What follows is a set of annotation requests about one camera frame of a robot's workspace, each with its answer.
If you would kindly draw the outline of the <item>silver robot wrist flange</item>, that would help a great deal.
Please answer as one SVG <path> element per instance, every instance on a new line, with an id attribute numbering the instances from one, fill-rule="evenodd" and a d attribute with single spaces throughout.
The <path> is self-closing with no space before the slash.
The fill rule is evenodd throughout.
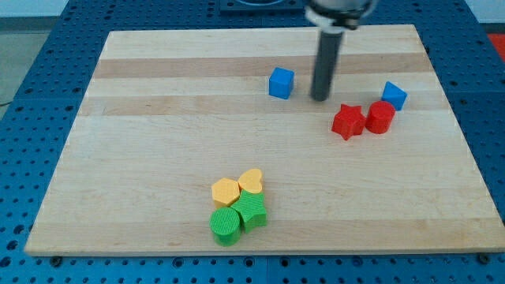
<path id="1" fill-rule="evenodd" d="M 310 0 L 305 18 L 322 31 L 356 30 L 378 0 Z"/>

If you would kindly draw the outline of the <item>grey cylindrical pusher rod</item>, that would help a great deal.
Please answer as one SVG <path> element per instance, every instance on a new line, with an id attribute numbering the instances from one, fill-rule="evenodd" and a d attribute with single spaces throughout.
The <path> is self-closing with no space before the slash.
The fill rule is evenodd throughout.
<path id="1" fill-rule="evenodd" d="M 314 101 L 323 102 L 329 98 L 341 42 L 342 32 L 320 32 L 310 90 Z"/>

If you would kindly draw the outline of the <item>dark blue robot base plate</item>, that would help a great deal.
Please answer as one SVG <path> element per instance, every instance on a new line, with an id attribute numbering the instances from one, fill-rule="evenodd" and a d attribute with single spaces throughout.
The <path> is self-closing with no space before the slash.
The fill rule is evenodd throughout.
<path id="1" fill-rule="evenodd" d="M 303 11 L 304 0 L 218 0 L 221 14 Z"/>

